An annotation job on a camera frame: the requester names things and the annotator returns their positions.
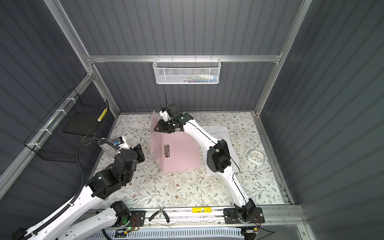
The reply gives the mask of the pink folder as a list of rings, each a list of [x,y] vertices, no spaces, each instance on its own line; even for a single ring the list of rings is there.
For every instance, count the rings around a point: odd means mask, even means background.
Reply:
[[[172,134],[154,131],[158,115],[153,112],[151,122],[151,154],[162,173],[174,173],[201,168],[200,152],[197,141],[184,132]]]

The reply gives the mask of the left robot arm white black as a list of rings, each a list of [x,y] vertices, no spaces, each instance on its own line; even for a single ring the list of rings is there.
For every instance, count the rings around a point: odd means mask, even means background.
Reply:
[[[123,201],[111,204],[102,212],[76,223],[85,212],[106,200],[112,193],[129,183],[136,165],[145,160],[140,144],[121,149],[114,163],[96,173],[78,192],[51,215],[34,226],[19,228],[13,240],[83,240],[114,225],[120,228],[136,227],[133,216]]]

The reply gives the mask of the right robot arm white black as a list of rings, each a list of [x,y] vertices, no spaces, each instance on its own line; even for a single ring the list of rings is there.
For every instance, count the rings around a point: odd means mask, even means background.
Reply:
[[[226,184],[232,195],[237,216],[243,223],[253,220],[256,204],[242,188],[234,172],[233,165],[238,166],[224,139],[218,140],[205,131],[188,113],[173,112],[170,108],[160,111],[161,119],[154,130],[159,133],[173,134],[184,132],[194,138],[207,151],[206,163],[209,169],[217,173]]]

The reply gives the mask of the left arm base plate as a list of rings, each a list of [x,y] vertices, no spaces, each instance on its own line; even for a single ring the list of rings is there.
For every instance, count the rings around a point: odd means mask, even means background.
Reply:
[[[119,213],[117,221],[112,227],[142,227],[145,222],[146,211],[130,211],[129,213]]]

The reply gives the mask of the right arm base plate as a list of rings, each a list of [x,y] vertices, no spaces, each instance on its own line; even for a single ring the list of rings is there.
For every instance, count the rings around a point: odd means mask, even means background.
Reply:
[[[243,221],[238,216],[238,210],[235,208],[223,209],[226,224],[263,224],[265,223],[264,213],[261,208],[256,207],[255,210],[247,215],[247,220]]]

